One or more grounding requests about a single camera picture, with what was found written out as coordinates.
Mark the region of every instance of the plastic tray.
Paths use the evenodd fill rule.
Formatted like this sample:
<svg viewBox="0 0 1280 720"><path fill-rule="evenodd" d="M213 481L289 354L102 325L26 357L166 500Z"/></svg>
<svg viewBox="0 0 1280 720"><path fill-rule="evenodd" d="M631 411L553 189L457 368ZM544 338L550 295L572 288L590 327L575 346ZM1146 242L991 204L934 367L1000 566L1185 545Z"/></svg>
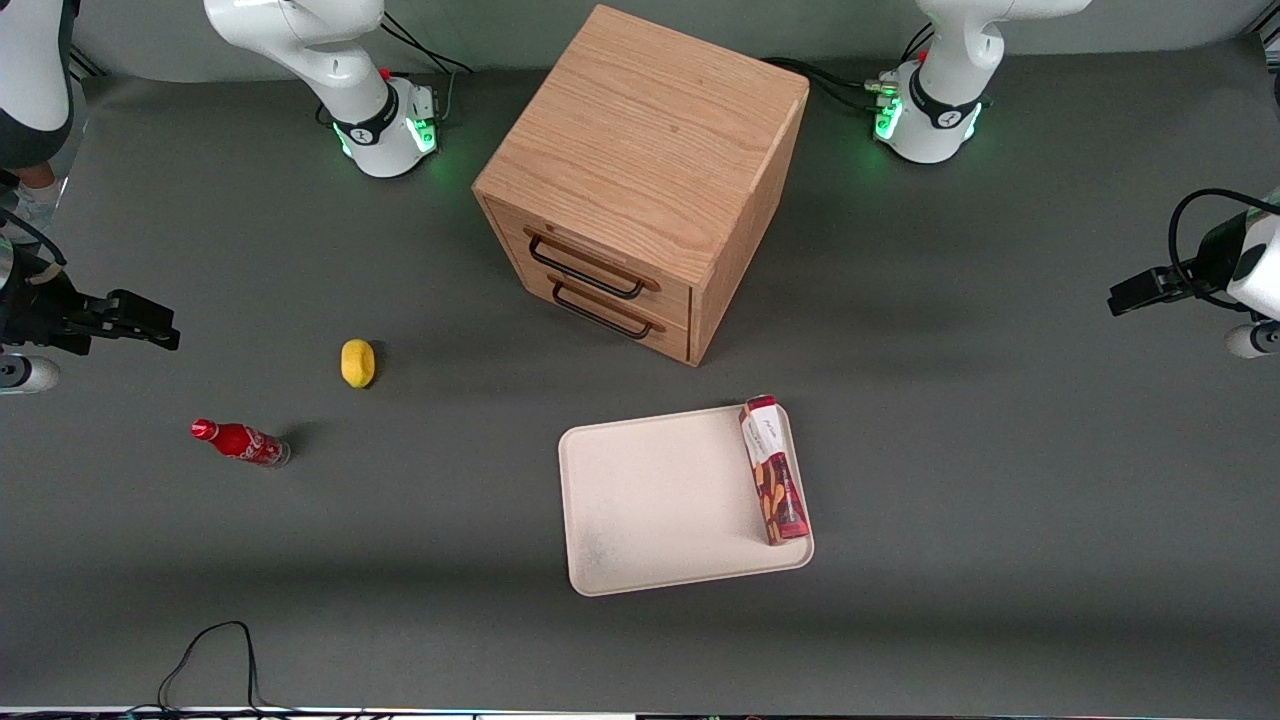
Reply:
<svg viewBox="0 0 1280 720"><path fill-rule="evenodd" d="M739 407L573 428L559 443L568 578L588 597L801 568L810 534L771 547ZM791 421L781 410L804 500Z"/></svg>

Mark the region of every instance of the person's leg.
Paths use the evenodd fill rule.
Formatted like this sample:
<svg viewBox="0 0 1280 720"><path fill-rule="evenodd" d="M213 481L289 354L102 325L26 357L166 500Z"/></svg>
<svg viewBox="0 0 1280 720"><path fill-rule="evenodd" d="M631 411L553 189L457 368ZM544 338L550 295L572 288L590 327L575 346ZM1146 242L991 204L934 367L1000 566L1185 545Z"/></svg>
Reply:
<svg viewBox="0 0 1280 720"><path fill-rule="evenodd" d="M40 232L47 232L54 222L54 210L58 209L58 200L63 192L63 183L54 174L49 163L41 163L31 168L13 168L10 173L18 176L18 187L14 193L18 196L18 206L13 214L26 220ZM36 242L27 231L17 223L0 227L0 234L14 245L31 245Z"/></svg>
<svg viewBox="0 0 1280 720"><path fill-rule="evenodd" d="M17 168L9 172L17 176L22 184L29 190L40 190L58 182L58 176L54 174L54 168L47 161L35 168Z"/></svg>

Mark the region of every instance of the drawer handle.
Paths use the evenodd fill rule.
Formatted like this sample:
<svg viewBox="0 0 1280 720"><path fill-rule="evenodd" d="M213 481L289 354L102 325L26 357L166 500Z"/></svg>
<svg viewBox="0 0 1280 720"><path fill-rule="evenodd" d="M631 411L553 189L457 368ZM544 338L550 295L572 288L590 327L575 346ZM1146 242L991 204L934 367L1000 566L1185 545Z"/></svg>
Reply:
<svg viewBox="0 0 1280 720"><path fill-rule="evenodd" d="M590 310L588 310L585 307L580 307L577 305L573 305L568 300L564 300L563 297L559 296L559 291L562 291L562 290L564 290L564 283L558 282L558 283L556 283L556 290L552 291L552 297L556 300L557 305L559 305L561 307L568 310L570 313L573 313L576 315L581 315L581 316L586 318L588 320L593 320L595 323L599 323L599 324L609 328L611 331L613 331L613 332L616 332L616 333L618 333L618 334L621 334L623 337L628 337L631 340L644 340L644 338L649 337L649 331L653 329L653 323L645 323L643 329L628 331L628 329L623 328L622 325L614 323L614 322L607 320L607 319L596 315L595 313L591 313Z"/></svg>
<svg viewBox="0 0 1280 720"><path fill-rule="evenodd" d="M600 281L593 278L591 275L588 275L585 273L575 270L573 268L570 268L568 265L566 265L563 263L558 263L556 260L552 260L550 258L548 258L548 256L541 255L540 252L538 252L538 246L540 246L543 243L543 237L539 236L539 234L534 234L532 237L534 237L534 240L530 241L530 243L529 243L529 254L534 256L534 260L538 260L539 263L541 263L543 265L547 265L548 268L559 270L559 272L564 273L566 275L568 275L568 277L571 277L571 278L573 278L576 281L584 282L584 283L594 287L595 290L599 290L600 292L607 292L607 293L609 293L613 297L617 297L620 300L635 300L640 295L640 291L644 290L644 281L636 281L636 286L634 288L631 288L631 290L622 290L622 288L613 287L609 283L600 282Z"/></svg>

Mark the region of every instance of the red bottle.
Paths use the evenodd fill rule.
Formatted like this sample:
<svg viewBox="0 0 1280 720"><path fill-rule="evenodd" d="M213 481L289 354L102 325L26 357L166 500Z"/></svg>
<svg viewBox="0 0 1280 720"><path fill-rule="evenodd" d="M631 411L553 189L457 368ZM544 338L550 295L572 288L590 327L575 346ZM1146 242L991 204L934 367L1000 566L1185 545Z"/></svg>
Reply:
<svg viewBox="0 0 1280 720"><path fill-rule="evenodd" d="M191 436L218 448L227 457L264 468L279 468L289 461L289 443L239 423L219 425L200 419L191 424Z"/></svg>

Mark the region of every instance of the yellow lemon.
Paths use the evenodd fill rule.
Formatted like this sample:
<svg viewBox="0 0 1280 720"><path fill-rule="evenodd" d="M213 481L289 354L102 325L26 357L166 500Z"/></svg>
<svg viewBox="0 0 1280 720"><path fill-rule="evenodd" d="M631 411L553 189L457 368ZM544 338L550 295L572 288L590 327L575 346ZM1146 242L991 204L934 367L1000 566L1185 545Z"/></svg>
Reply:
<svg viewBox="0 0 1280 720"><path fill-rule="evenodd" d="M374 348L362 340L348 340L342 346L342 379L355 388L374 382Z"/></svg>

